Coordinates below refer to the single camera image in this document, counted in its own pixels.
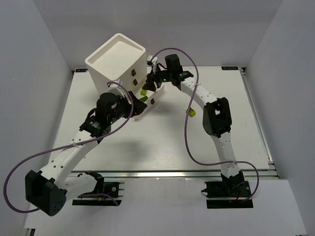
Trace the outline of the white three-drawer cabinet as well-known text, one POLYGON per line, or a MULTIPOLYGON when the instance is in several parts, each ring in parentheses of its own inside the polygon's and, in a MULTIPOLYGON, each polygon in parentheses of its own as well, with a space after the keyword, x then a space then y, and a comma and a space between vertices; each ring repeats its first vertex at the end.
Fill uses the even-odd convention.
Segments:
POLYGON ((147 57, 143 46, 117 33, 90 54, 85 63, 99 94, 107 92, 107 82, 115 81, 140 99, 150 72, 147 57))

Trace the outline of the yellow-green brick from plate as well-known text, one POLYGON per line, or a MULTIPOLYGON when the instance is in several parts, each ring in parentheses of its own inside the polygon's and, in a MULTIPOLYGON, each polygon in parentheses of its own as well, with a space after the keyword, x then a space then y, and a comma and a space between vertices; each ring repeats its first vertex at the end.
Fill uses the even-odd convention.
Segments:
POLYGON ((188 113, 188 115, 192 118, 196 115, 196 111, 192 108, 189 108, 186 110, 186 112, 188 113))

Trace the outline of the yellow-green and green lego stack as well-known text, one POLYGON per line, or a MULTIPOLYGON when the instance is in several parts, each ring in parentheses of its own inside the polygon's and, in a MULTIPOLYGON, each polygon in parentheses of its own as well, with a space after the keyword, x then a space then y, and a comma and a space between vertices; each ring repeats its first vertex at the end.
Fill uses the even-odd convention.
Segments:
POLYGON ((141 102, 145 103, 148 100, 147 96, 143 96, 139 99, 141 102))

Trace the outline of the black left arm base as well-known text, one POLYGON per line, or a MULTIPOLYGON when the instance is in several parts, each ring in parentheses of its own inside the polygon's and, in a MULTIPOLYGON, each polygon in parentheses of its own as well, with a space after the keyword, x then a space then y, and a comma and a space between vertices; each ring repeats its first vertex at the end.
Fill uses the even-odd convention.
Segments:
POLYGON ((72 200, 73 206, 93 207, 118 207, 124 196, 125 183, 105 180, 104 177, 93 171, 86 171, 84 174, 92 177, 96 184, 91 192, 80 194, 72 200))

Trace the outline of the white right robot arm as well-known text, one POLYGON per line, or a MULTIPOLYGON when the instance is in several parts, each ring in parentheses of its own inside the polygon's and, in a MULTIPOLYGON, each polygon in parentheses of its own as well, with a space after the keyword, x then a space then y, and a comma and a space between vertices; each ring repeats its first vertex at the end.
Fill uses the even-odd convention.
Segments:
POLYGON ((147 57, 151 72, 147 75, 143 89, 155 91, 162 83, 170 82, 193 99, 203 110, 202 125, 215 144, 224 185, 230 189, 242 185, 244 175, 236 163, 231 144, 232 118, 228 100, 212 95, 197 82, 191 72, 184 71, 177 54, 166 56, 165 62, 166 67, 162 70, 156 57, 147 57))

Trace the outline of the yellow-green lego brick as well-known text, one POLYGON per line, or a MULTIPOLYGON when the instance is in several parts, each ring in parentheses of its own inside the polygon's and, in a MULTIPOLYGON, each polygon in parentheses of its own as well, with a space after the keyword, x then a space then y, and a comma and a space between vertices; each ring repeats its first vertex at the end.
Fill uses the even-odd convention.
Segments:
POLYGON ((140 94, 141 94, 142 96, 145 96, 145 95, 147 95, 147 91, 144 90, 144 89, 142 89, 142 90, 140 91, 140 94))

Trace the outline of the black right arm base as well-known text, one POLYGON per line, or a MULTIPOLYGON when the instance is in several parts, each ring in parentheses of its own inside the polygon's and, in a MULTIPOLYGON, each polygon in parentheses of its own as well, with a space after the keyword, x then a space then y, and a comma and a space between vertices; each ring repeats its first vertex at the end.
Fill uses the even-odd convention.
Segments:
POLYGON ((249 183, 245 181, 231 192, 222 181, 205 182, 205 188, 201 194, 206 197, 207 209, 246 209, 253 208, 249 183))

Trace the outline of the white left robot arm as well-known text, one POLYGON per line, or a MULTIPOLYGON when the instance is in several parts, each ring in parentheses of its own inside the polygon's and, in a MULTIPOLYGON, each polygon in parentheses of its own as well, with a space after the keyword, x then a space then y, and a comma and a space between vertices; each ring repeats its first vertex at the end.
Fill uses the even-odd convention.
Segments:
POLYGON ((56 215, 64 204, 73 198, 106 196, 104 178, 94 171, 86 171, 77 177, 68 175, 86 155, 94 149, 111 125, 121 118, 140 115, 147 104, 131 92, 126 96, 103 93, 79 127, 69 148, 38 172, 29 171, 25 177, 26 200, 49 216, 56 215))

